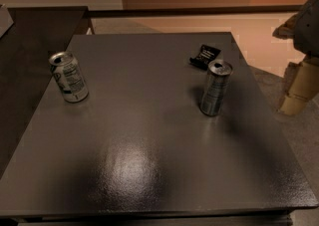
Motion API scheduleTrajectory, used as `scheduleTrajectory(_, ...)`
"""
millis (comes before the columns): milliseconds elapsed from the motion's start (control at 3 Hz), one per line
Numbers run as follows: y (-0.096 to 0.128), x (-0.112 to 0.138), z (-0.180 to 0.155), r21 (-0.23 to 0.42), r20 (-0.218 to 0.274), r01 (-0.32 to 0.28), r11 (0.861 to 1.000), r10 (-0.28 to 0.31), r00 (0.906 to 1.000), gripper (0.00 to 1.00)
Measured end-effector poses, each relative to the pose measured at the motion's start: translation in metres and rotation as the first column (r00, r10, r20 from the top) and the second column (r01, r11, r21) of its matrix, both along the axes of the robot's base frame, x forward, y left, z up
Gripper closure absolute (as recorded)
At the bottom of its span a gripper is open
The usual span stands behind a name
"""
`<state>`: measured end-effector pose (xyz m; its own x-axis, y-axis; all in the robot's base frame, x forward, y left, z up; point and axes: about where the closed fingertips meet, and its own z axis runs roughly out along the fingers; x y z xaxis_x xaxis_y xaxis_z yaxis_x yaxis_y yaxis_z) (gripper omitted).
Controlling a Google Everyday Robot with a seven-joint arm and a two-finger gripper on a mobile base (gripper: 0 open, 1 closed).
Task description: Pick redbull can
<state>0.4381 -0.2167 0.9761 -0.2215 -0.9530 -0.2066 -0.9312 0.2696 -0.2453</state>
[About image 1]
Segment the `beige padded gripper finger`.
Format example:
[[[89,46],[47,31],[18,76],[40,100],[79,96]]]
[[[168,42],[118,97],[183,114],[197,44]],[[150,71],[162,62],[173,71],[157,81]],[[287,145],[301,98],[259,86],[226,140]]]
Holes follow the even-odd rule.
[[[298,64],[288,64],[278,110],[287,115],[297,115],[318,94],[319,58],[306,56]]]
[[[282,40],[293,39],[296,20],[297,15],[291,16],[273,31],[272,36]]]

